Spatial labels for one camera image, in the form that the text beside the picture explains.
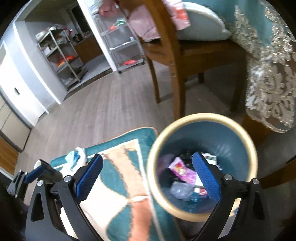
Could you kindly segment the clear plastic bag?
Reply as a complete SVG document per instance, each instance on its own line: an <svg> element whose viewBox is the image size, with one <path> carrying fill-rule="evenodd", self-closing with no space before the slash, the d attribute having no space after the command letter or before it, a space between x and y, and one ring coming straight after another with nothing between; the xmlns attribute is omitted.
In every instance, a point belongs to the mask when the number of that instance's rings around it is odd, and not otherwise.
<svg viewBox="0 0 296 241"><path fill-rule="evenodd" d="M194 186L187 182L173 182L170 187L170 194L175 198L189 201L193 193Z"/></svg>

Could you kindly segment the blue and white crumpled bag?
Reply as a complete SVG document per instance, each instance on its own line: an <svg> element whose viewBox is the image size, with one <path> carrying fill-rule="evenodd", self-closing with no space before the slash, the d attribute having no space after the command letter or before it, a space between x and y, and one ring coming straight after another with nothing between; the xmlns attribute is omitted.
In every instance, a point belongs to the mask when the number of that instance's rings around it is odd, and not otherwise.
<svg viewBox="0 0 296 241"><path fill-rule="evenodd" d="M69 152L65 157L67 167L72 171L77 171L80 167L87 164L87 156L85 149L76 147L73 151Z"/></svg>

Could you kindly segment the teal bin with yellow rim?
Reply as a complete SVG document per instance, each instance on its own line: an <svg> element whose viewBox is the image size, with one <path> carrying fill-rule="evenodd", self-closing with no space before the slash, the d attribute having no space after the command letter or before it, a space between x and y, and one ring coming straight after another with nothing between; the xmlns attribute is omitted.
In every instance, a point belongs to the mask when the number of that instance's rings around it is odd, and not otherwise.
<svg viewBox="0 0 296 241"><path fill-rule="evenodd" d="M194 173L206 185L210 200L198 205L198 212L184 211L184 201L165 194L165 155L193 152ZM229 174L237 181L257 177L255 145L247 131L236 121L219 114L197 113L167 126L156 138L147 160L147 180L156 202L169 214L191 222L206 221L222 199L222 181Z"/></svg>

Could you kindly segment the pink snack wrapper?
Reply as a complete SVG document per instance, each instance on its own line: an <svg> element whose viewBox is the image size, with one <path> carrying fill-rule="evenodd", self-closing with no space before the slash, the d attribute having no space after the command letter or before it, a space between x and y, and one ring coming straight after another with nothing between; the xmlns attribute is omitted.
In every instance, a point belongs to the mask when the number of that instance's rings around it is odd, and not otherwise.
<svg viewBox="0 0 296 241"><path fill-rule="evenodd" d="M168 168L182 181L193 186L196 184L197 173L186 167L181 158L175 157Z"/></svg>

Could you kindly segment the wooden chair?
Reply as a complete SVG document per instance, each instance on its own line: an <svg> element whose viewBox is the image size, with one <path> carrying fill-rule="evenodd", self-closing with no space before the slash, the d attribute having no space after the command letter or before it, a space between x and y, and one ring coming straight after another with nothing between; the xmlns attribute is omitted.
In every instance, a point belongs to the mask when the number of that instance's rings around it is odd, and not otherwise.
<svg viewBox="0 0 296 241"><path fill-rule="evenodd" d="M230 105L231 111L237 109L246 82L246 51L243 48L231 40L213 42L178 40L176 27L162 1L117 1L117 3L127 14L144 4L152 15L160 39L151 42L144 42L141 39L140 43L151 71L157 103L161 100L153 62L161 63L170 69L175 120L185 115L186 79L197 75L199 83L204 83L205 71L231 63L241 63L242 68L241 77L235 82Z"/></svg>

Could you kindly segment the grey metal shelving rack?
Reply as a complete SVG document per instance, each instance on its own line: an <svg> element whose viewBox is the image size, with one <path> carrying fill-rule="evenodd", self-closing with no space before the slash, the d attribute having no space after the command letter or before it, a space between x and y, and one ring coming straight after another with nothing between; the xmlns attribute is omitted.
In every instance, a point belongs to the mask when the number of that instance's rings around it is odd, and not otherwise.
<svg viewBox="0 0 296 241"><path fill-rule="evenodd" d="M87 70L65 29L49 28L37 39L37 44L63 87L69 90L81 82Z"/></svg>

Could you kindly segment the white rolling storage cart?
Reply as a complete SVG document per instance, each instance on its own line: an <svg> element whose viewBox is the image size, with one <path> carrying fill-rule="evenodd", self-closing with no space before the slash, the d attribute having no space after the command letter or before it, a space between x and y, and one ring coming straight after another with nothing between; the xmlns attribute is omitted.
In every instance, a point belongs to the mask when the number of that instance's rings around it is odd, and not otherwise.
<svg viewBox="0 0 296 241"><path fill-rule="evenodd" d="M118 73L121 74L137 65L144 65L143 49L120 8L115 6L117 13L104 17L99 13L101 3L102 1L98 1L89 10Z"/></svg>

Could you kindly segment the white round pillow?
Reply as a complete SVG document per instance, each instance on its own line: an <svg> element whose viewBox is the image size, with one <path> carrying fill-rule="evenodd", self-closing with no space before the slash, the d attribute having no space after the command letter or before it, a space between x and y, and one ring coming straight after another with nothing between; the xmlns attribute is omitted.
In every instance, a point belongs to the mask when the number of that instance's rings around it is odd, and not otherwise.
<svg viewBox="0 0 296 241"><path fill-rule="evenodd" d="M177 31L179 40L223 41L231 37L224 22L211 9L191 2L183 2L189 17L190 26Z"/></svg>

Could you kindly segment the teal lace-trimmed tablecloth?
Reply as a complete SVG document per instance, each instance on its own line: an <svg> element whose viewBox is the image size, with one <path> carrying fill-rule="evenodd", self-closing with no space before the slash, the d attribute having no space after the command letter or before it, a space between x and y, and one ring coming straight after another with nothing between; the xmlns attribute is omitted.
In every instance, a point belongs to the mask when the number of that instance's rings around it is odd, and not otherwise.
<svg viewBox="0 0 296 241"><path fill-rule="evenodd" d="M278 133L295 126L295 37L267 1L183 1L203 5L248 53L247 114Z"/></svg>

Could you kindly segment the pink seat cushion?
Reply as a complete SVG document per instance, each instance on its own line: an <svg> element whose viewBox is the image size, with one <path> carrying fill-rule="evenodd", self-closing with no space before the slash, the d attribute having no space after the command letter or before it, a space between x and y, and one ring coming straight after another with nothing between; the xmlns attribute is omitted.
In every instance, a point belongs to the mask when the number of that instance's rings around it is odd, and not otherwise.
<svg viewBox="0 0 296 241"><path fill-rule="evenodd" d="M163 1L163 4L178 31L191 26L182 1ZM119 13L117 6L124 13L129 26L138 37L145 42L160 38L152 15L143 1L101 1L98 13L103 17L115 16Z"/></svg>

